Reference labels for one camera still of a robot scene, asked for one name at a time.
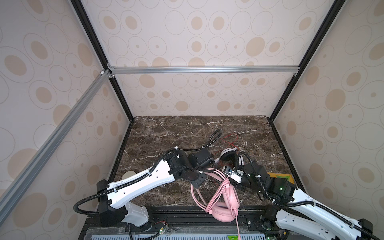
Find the pink headset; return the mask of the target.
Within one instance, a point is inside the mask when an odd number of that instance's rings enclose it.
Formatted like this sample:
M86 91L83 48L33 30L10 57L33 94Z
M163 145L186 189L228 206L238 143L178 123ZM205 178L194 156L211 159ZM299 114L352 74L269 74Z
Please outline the pink headset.
M212 215L216 220L224 223L229 223L233 220L238 221L240 201L235 187L230 183L229 177L221 171L213 168L208 168L208 170L213 171L212 173L207 173L210 177L221 182L219 188L211 200L206 203L200 191L191 185L192 198L199 208Z

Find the white black headphones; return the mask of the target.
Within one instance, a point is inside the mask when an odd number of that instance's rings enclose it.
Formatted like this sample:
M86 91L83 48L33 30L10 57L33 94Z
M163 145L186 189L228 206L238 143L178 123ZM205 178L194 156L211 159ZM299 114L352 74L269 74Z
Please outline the white black headphones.
M237 170L240 164L238 148L226 148L222 150L217 158L217 165L229 166Z

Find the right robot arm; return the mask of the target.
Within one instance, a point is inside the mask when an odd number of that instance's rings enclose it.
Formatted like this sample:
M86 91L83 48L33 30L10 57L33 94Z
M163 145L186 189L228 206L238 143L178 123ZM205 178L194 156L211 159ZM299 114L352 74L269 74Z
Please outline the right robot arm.
M256 191L270 201L261 216L265 229L278 227L313 240L376 240L373 224L356 220L323 205L286 179L271 177L265 168L252 161L246 152L235 155L234 177L237 187Z

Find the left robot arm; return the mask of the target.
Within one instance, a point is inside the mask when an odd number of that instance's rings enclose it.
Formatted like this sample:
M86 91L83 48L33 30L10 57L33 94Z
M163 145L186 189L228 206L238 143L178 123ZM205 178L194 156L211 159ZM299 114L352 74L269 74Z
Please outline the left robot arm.
M189 182L199 188L211 172L208 169L214 162L209 147L222 135L215 130L209 142L198 149L178 147L165 151L152 167L124 180L108 183L98 182L98 192L75 203L73 209L81 215L97 215L102 227L111 227L125 222L141 227L149 221L145 207L131 203L131 200L164 184L176 180Z

